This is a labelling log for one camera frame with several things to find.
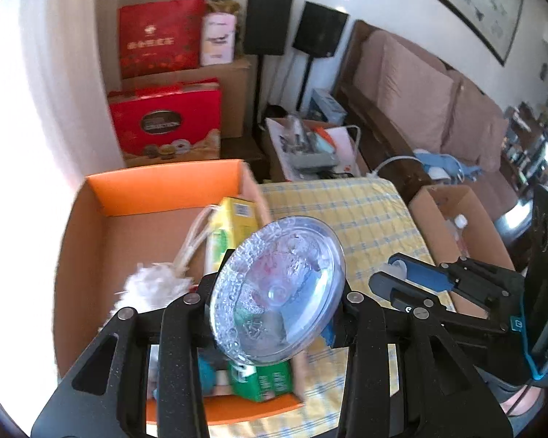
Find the white fluffy duster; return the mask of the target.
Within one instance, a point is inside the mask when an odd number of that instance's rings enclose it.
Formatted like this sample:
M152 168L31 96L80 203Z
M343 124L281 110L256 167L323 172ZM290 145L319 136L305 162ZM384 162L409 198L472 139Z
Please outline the white fluffy duster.
M131 307L139 314L162 310L188 293L193 278L188 274L193 256L213 232L210 218L220 209L209 205L202 209L188 231L175 258L170 262L137 264L136 271L128 276L123 289L117 292L106 325L120 310Z

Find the clear glass plate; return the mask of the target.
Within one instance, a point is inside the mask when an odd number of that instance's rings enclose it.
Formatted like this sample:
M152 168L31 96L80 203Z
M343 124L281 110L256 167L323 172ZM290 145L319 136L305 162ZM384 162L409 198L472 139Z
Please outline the clear glass plate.
M217 347L238 365L292 359L331 322L346 283L335 232L312 216L286 216L228 257L210 295Z

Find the yellow green tea carton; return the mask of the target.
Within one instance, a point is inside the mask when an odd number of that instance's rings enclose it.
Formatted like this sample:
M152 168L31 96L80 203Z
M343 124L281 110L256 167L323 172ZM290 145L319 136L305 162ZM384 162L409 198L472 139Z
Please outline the yellow green tea carton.
M259 229L255 203L225 197L210 216L205 273L217 272L228 250L235 250L247 237Z

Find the blue silicone funnel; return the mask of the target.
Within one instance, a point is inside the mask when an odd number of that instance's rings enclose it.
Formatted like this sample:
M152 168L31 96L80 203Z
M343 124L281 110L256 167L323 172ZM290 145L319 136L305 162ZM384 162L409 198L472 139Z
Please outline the blue silicone funnel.
M217 372L202 356L198 357L198 369L203 396L211 396L217 383Z

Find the brown cardboard box right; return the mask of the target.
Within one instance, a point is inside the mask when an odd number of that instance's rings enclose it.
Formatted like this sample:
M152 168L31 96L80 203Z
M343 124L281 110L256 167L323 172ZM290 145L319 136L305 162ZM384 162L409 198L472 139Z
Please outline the brown cardboard box right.
M471 188L424 186L408 209L435 264L455 262L461 255L446 221L462 215L468 220L462 231L468 257L509 270L514 268L501 236Z

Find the yellow plaid cushion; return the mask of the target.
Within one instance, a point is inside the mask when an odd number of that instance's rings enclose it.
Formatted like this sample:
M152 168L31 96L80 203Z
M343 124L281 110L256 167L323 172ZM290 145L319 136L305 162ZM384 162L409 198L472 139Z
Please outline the yellow plaid cushion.
M241 183L243 198L261 195L274 219L307 215L327 223L342 244L347 280L371 296L370 276L394 253L427 263L429 250L394 185L383 179ZM210 427L211 437L314 437L338 425L347 351L317 339L307 350L302 406L270 417Z

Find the orange cardboard box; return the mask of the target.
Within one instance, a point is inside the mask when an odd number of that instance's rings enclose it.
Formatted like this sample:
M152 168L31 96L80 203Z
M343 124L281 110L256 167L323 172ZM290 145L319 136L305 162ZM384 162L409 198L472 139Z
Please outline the orange cardboard box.
M241 160L128 168L91 175L76 195L54 288L53 339L65 377L102 331L137 266L171 262L197 215L224 198L252 202L259 226L272 216Z

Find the wooden sofa with cushions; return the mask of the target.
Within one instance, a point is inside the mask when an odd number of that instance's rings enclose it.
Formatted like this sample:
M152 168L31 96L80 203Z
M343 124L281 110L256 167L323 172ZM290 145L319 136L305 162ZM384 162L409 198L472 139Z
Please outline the wooden sofa with cushions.
M469 168L451 178L472 189L494 223L519 206L502 155L508 120L475 83L423 47L356 21L332 94L361 129L368 167L405 202L433 182L416 159L426 151Z

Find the box of clutter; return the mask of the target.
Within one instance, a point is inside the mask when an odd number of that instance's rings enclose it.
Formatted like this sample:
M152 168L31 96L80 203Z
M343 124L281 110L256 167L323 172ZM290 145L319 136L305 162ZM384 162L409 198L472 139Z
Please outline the box of clutter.
M369 168L361 155L361 129L303 120L267 119L263 135L274 182L361 177Z

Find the right black speaker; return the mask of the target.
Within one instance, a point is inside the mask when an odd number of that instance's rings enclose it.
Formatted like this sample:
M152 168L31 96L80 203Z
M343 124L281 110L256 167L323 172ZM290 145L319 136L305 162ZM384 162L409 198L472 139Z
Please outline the right black speaker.
M306 1L293 40L293 48L314 58L333 57L348 14Z

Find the black speaker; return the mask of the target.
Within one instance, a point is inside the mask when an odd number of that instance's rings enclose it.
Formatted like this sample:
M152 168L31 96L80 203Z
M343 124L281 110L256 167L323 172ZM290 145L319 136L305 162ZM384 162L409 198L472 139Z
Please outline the black speaker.
M251 55L283 55L293 0L246 0L243 50Z
M314 58L333 57L348 14L306 1L293 40L293 48Z

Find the white curtain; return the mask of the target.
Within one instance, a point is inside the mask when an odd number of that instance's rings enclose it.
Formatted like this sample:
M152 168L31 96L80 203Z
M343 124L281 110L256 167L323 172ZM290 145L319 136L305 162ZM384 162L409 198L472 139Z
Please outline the white curtain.
M90 174L121 166L96 0L0 0L0 379L56 375L55 272Z

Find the red chocolate collection box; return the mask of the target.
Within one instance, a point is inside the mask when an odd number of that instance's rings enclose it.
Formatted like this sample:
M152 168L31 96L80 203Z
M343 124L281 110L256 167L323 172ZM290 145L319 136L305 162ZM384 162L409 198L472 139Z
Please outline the red chocolate collection box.
M128 167L221 155L221 85L215 78L111 92L107 100Z

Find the left black speaker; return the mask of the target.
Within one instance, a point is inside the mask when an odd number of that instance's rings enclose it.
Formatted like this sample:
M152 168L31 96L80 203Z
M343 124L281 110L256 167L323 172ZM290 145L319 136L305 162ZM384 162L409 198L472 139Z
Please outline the left black speaker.
M246 0L243 50L251 55L283 55L293 0Z

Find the pink tissue pack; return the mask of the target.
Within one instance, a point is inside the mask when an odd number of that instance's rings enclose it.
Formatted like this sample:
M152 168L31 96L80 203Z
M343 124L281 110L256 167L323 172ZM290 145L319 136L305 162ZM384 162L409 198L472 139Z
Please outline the pink tissue pack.
M231 64L235 59L236 17L230 13L209 13L203 17L201 66Z

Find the red tea gift bag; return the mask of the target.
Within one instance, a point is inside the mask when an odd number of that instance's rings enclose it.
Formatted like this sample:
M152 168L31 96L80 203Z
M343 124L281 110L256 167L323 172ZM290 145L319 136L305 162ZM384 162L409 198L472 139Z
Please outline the red tea gift bag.
M206 9L206 0L167 0L119 8L121 77L197 68Z

